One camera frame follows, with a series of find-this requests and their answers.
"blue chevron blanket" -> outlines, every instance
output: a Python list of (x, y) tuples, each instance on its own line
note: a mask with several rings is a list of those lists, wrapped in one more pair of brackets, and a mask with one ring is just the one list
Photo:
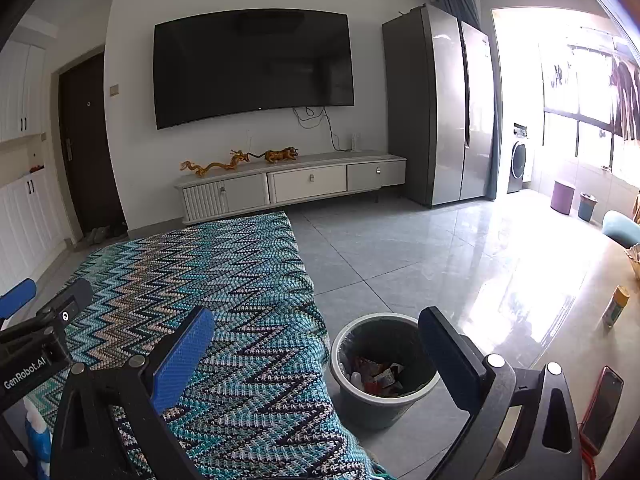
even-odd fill
[[(284, 213), (209, 222), (91, 254), (72, 276), (94, 302), (67, 329), (92, 369), (148, 354), (190, 310), (216, 330), (177, 406), (164, 418), (200, 472), (369, 479), (382, 473), (343, 428), (322, 376), (328, 335)], [(50, 428), (67, 371), (31, 394)], [(124, 445), (150, 478), (124, 416)]]

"refrigerator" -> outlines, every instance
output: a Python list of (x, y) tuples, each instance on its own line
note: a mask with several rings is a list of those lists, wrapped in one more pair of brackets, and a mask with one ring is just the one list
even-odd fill
[(407, 159), (405, 195), (427, 206), (484, 196), (494, 129), (487, 36), (428, 5), (382, 33), (388, 145)]

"television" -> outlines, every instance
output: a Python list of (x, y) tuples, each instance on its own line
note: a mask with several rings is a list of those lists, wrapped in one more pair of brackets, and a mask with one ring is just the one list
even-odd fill
[(249, 9), (159, 23), (154, 103), (158, 130), (252, 110), (353, 106), (347, 16)]

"smartphone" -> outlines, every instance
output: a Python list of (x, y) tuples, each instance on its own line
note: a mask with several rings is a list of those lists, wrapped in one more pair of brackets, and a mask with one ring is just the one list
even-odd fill
[(616, 415), (622, 385), (622, 378), (611, 368), (605, 366), (602, 369), (589, 409), (580, 427), (580, 441), (591, 456), (596, 456), (602, 450), (613, 423), (613, 417)]

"purple stool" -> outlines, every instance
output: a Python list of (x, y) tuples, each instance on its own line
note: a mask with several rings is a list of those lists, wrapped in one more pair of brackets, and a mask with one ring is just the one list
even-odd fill
[(575, 187), (567, 182), (556, 180), (554, 193), (551, 196), (551, 209), (555, 209), (563, 215), (571, 212), (571, 202), (574, 201)]

